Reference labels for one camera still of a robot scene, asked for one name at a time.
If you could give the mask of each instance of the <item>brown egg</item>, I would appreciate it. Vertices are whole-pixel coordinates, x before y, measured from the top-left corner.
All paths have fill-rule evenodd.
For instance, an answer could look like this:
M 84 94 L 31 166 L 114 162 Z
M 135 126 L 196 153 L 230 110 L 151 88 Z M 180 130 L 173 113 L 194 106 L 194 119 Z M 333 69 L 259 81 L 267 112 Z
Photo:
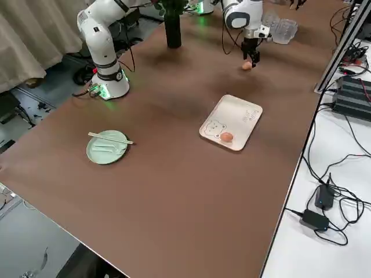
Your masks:
M 226 142 L 226 143 L 232 142 L 232 140 L 233 140 L 233 134 L 231 134 L 231 133 L 229 133 L 229 132 L 223 132 L 223 133 L 220 135 L 220 139 L 221 139 L 223 142 Z
M 242 65 L 242 69 L 245 70 L 245 71 L 249 71 L 253 68 L 253 64 L 250 62 L 250 61 L 247 61 L 245 62 L 243 65 Z

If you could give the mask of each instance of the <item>robotic arm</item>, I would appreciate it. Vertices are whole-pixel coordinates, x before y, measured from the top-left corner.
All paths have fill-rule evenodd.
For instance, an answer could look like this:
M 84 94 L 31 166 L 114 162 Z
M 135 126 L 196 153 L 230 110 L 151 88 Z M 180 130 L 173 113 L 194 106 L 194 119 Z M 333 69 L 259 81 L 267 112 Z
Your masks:
M 227 28 L 244 28 L 244 39 L 241 44 L 243 59 L 250 56 L 252 67 L 260 61 L 256 50 L 259 39 L 270 36 L 270 28 L 262 25 L 263 0 L 221 0 L 223 17 Z
M 90 92 L 100 93 L 105 100 L 124 96 L 129 82 L 114 49 L 108 26 L 127 16 L 131 7 L 148 0 L 96 0 L 78 14 L 78 28 L 86 41 L 97 72 L 92 78 Z M 258 40 L 269 37 L 269 27 L 261 24 L 263 0 L 221 0 L 223 17 L 228 28 L 244 28 L 243 58 L 252 59 L 252 67 L 259 62 Z
M 79 12 L 78 28 L 86 41 L 97 72 L 92 78 L 92 92 L 99 92 L 105 100 L 124 96 L 129 82 L 117 60 L 113 38 L 108 26 L 127 16 L 147 0 L 96 0 Z

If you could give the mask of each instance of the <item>electronic device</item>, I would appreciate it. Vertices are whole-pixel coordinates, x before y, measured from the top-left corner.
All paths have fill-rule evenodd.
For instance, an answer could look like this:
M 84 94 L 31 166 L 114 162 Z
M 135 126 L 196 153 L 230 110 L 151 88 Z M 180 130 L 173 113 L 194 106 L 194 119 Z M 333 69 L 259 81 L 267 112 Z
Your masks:
M 334 112 L 371 121 L 371 82 L 344 76 L 333 96 Z
M 330 225 L 330 221 L 327 217 L 308 209 L 304 210 L 299 222 L 302 225 L 318 232 L 326 231 Z
M 321 184 L 315 195 L 315 206 L 322 210 L 329 210 L 334 203 L 335 191 L 328 184 Z

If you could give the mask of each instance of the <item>white tray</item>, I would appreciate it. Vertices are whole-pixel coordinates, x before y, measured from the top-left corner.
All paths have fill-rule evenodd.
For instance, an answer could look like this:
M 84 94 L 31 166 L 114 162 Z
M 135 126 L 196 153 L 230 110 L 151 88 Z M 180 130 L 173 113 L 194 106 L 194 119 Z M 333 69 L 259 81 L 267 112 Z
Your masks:
M 205 120 L 199 133 L 202 137 L 226 148 L 240 151 L 244 148 L 262 113 L 263 109 L 259 105 L 226 94 Z M 231 142 L 220 139 L 225 132 L 233 135 Z

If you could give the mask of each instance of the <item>black power adapter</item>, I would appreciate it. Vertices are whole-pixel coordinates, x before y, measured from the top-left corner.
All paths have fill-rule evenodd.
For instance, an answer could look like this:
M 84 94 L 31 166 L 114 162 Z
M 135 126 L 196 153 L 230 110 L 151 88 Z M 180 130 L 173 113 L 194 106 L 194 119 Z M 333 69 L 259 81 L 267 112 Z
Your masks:
M 320 215 L 308 209 L 304 210 L 303 213 L 291 210 L 289 208 L 285 209 L 300 216 L 301 219 L 299 222 L 312 230 L 315 230 L 317 232 L 325 232 L 329 228 L 330 220 L 324 215 Z
M 321 184 L 315 195 L 315 206 L 322 210 L 329 210 L 334 203 L 335 191 L 328 184 Z

